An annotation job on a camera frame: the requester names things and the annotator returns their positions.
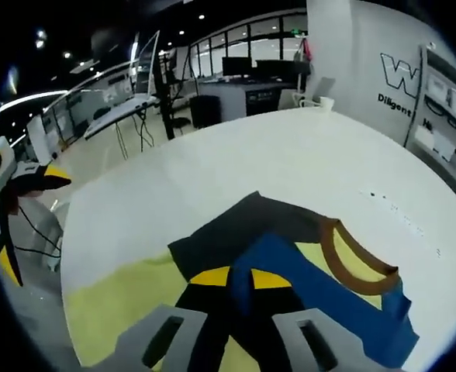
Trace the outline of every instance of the floor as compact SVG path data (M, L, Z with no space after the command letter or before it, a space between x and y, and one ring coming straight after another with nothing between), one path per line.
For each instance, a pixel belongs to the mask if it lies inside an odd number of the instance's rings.
M175 117L191 119L189 108L175 114ZM140 153L140 137L131 118L119 123L129 159ZM154 138L154 145L160 146L168 141L161 115L153 108L147 112L147 129ZM192 125L182 130L175 129L176 136L184 136L195 131ZM146 133L144 138L151 142ZM146 153L150 147L144 143L143 151ZM54 164L65 169L71 176L71 185L55 191L46 191L38 198L46 207L50 208L57 216L64 228L67 208L71 202L71 195L88 182L98 178L114 167L118 167L125 160L116 136L116 128L109 127L90 140L80 139L64 151ZM35 215L26 214L35 219ZM19 221L17 235L32 234L26 221ZM67 332L62 299L60 296L59 273L51 272L46 267L40 267L40 260L34 264L34 253L16 252L20 266L25 269L25 286L16 287L11 281L2 276L5 283L6 294L12 304L19 321L31 336L35 344L41 349L47 359L61 371L79 370L78 358L74 354L71 340Z

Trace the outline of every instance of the black cloth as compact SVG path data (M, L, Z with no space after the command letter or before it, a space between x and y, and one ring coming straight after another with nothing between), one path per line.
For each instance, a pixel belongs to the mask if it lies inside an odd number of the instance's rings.
M254 289L250 276L252 312L242 316L230 296L231 271L226 287L189 284L176 304L207 314L195 342L189 372L217 372L228 337L259 364L261 372L291 372L288 356L273 319L275 314L304 310L292 287Z
M264 198L256 191L191 236L168 247L181 274L189 281L205 270L231 266L266 232L292 242L318 243L320 218L315 212Z

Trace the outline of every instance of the white table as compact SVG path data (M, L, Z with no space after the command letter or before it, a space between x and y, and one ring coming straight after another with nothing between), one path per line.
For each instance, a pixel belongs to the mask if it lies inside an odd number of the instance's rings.
M424 370L434 361L456 333L456 195L389 138L313 108L202 129L76 191L64 233L63 292L163 253L256 190L342 219L370 252L399 266L420 335L404 368ZM370 191L386 195L423 236Z

